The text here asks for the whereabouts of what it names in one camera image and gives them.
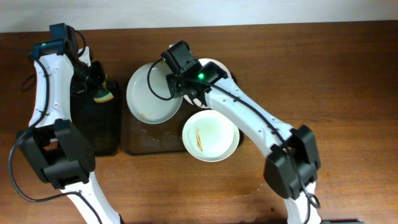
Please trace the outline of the white plate top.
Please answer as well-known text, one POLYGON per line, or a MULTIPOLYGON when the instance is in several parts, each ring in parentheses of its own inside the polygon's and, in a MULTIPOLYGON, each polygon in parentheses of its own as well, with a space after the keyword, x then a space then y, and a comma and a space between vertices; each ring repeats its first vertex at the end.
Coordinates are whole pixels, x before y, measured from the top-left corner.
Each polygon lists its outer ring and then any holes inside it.
POLYGON ((201 58, 198 60, 198 66, 183 75, 184 80, 193 80, 193 82, 186 82, 190 93, 184 94, 183 98, 193 106, 208 109, 209 106, 205 101, 205 93, 211 90, 208 83, 214 85, 221 78, 231 77, 231 73, 221 62, 201 58))

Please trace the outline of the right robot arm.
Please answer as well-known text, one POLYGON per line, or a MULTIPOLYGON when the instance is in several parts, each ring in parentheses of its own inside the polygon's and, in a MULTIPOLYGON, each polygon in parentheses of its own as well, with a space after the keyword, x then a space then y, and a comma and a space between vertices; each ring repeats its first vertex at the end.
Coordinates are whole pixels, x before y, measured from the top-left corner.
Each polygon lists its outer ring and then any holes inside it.
POLYGON ((320 202, 315 196, 321 167, 313 131, 306 125, 294 128, 260 107, 214 62, 201 64, 181 40, 162 52, 161 60, 171 73, 171 96, 186 95, 226 116, 266 158, 264 180, 284 199, 287 223, 321 223, 320 202))

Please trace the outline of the green yellow sponge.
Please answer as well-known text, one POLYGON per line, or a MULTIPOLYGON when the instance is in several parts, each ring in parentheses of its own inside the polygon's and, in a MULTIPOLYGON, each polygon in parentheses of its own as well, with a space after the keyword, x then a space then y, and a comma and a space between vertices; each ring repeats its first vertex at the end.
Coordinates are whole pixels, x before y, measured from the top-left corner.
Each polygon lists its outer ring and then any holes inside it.
POLYGON ((95 90, 93 97, 96 103, 105 103, 113 98, 113 94, 106 87, 106 82, 103 82, 98 86, 98 89, 95 90))

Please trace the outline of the white plate bottom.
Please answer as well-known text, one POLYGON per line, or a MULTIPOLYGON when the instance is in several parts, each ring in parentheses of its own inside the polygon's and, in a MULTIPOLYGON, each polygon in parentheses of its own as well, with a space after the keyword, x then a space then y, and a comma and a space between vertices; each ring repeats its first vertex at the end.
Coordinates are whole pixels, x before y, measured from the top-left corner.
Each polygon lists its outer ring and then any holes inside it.
POLYGON ((184 124, 182 141, 185 149, 205 162, 225 160, 238 148, 241 135, 238 127, 215 110, 203 110, 184 124))

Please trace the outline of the white plate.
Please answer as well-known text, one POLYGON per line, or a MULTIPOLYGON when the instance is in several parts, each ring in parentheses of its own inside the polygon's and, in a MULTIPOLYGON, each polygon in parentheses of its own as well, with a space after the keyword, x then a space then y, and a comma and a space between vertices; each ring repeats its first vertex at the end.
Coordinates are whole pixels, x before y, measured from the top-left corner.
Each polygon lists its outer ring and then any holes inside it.
POLYGON ((183 98, 193 106, 208 109, 209 106, 205 101, 205 93, 211 90, 208 83, 214 85, 221 78, 231 77, 231 73, 221 62, 201 58, 198 60, 198 66, 183 75, 184 80, 193 80, 193 82, 186 82, 190 93, 184 94, 183 98))
POLYGON ((126 101, 130 112, 139 121, 147 124, 160 124, 169 120, 182 105, 182 98, 170 97, 166 75, 171 70, 160 62, 151 68, 147 63, 138 68, 127 85, 126 101))
POLYGON ((185 149, 205 162, 225 160, 238 148, 241 135, 238 127, 215 110, 203 110, 184 124, 182 141, 185 149))

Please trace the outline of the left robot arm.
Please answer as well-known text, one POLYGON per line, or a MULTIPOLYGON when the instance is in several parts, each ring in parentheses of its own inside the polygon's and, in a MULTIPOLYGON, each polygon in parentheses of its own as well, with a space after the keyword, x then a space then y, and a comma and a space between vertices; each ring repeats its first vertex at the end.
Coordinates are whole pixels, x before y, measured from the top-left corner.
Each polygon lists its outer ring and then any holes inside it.
POLYGON ((113 100, 106 74, 90 48, 79 48, 80 31, 65 24, 49 27, 50 40, 35 44, 30 59, 36 72, 35 106, 29 126, 17 134, 8 158, 11 183, 30 202, 68 197, 87 223, 122 223, 121 215, 107 201, 95 175, 95 152, 72 122, 71 98, 89 96, 96 103, 113 100), (21 149, 43 183, 60 194, 34 199, 18 187, 12 160, 21 149))

